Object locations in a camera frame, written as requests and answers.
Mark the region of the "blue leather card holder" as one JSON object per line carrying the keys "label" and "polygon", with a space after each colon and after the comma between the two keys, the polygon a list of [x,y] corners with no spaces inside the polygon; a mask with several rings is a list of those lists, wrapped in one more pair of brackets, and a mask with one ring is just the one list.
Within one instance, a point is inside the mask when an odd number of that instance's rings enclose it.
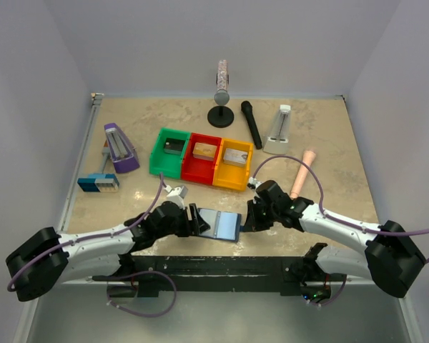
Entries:
{"label": "blue leather card holder", "polygon": [[209,225],[201,237],[227,242],[238,242],[242,215],[234,212],[221,212],[214,209],[199,209],[199,215]]}

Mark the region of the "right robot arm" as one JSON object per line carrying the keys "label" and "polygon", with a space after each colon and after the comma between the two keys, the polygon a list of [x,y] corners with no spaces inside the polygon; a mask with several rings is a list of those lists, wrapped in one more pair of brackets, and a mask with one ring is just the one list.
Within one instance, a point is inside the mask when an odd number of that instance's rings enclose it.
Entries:
{"label": "right robot arm", "polygon": [[323,246],[304,263],[305,274],[320,280],[327,274],[345,274],[372,280],[390,296],[403,298],[423,269],[423,253],[398,223],[361,223],[337,218],[313,201],[291,199],[277,182],[250,178],[254,191],[247,203],[245,232],[261,232],[279,223],[284,228],[316,234],[343,245]]}

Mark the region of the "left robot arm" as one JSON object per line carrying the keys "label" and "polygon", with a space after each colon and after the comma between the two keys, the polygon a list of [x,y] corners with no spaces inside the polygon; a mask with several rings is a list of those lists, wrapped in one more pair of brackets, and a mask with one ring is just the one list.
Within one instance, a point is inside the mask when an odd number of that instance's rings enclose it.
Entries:
{"label": "left robot arm", "polygon": [[171,201],[111,229],[88,234],[59,234],[53,227],[45,227],[6,258],[11,277],[7,290],[27,302],[74,279],[125,280],[134,271],[134,262],[127,255],[169,235],[197,237],[209,228],[196,204],[181,208]]}

